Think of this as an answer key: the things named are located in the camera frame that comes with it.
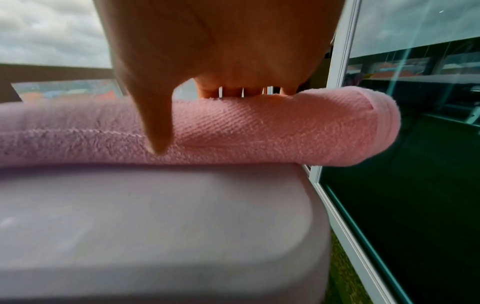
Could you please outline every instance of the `folded towel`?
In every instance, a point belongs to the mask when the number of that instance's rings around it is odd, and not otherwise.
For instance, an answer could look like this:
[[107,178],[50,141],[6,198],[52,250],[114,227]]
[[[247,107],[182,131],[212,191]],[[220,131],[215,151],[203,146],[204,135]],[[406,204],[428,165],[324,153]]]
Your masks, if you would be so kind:
[[145,148],[128,98],[0,105],[0,167],[53,164],[350,166],[385,150],[400,128],[389,96],[357,87],[294,96],[174,101],[175,139]]

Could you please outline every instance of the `sky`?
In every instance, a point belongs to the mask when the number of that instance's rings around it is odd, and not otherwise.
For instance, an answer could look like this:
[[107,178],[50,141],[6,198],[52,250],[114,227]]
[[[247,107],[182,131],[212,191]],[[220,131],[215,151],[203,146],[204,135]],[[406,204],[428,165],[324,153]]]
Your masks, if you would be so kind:
[[[0,0],[0,62],[111,67],[91,0]],[[351,57],[480,36],[478,0],[363,0]]]

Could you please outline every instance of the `white window frame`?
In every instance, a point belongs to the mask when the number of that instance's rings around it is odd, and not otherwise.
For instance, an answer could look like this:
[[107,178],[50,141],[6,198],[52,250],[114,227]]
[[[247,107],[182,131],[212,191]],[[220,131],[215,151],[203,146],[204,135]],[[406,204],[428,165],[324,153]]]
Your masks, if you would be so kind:
[[[345,6],[335,33],[335,42],[333,44],[333,53],[326,85],[327,88],[339,88],[344,82],[361,4],[362,0],[345,1]],[[308,170],[308,167],[304,165],[303,168],[309,174],[308,178],[310,182],[324,203],[328,212],[330,225],[372,302],[374,304],[396,304],[397,301],[389,288],[320,185],[322,167],[312,166],[311,170]]]

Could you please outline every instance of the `gray plastic container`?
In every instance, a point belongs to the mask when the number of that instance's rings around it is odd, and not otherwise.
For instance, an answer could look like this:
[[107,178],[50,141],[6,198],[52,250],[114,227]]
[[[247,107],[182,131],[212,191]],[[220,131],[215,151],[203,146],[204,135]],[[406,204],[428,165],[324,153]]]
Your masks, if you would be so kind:
[[318,303],[327,212],[298,165],[0,173],[0,300]]

